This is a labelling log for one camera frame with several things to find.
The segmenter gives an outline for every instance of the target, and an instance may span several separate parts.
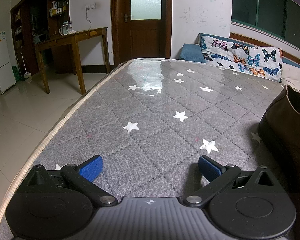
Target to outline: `baseboard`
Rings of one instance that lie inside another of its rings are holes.
[[[107,73],[106,65],[87,65],[81,66],[83,73]]]

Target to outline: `power cord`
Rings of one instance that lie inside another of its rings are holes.
[[[90,29],[91,29],[92,23],[91,23],[91,21],[90,21],[89,18],[88,18],[88,7],[86,7],[86,20],[87,20],[88,22],[90,22],[90,27],[89,27],[89,30],[90,30]]]

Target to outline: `wooden desk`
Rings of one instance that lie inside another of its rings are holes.
[[[74,65],[75,65],[75,69],[76,69],[77,75],[78,75],[78,81],[79,81],[79,85],[80,85],[81,94],[83,95],[86,92],[86,88],[85,88],[84,80],[83,80],[78,43],[79,43],[79,41],[83,41],[83,40],[90,39],[90,38],[97,37],[97,36],[102,36],[103,50],[104,50],[104,56],[105,56],[105,60],[106,60],[106,69],[107,69],[107,73],[109,73],[110,72],[110,63],[109,63],[109,52],[108,52],[107,28],[108,27],[103,27],[103,28],[98,28],[98,29],[79,31],[79,32],[75,32],[75,33],[68,34],[65,36],[59,36],[57,38],[53,38],[48,41],[40,42],[34,46],[39,70],[40,70],[44,88],[45,88],[47,94],[50,93],[50,89],[49,89],[47,76],[46,76],[46,72],[45,72],[44,64],[43,64],[43,60],[42,60],[42,51],[45,49],[50,49],[55,46],[71,44]]]

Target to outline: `metal screw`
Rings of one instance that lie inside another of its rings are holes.
[[[115,198],[112,196],[102,196],[101,198],[99,198],[99,200],[103,203],[103,204],[111,204],[115,201]]]
[[[187,197],[186,200],[192,204],[199,204],[202,201],[202,198],[194,195],[194,196]]]

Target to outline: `refrigerator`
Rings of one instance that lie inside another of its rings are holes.
[[[5,32],[0,32],[0,94],[16,83],[8,53]]]

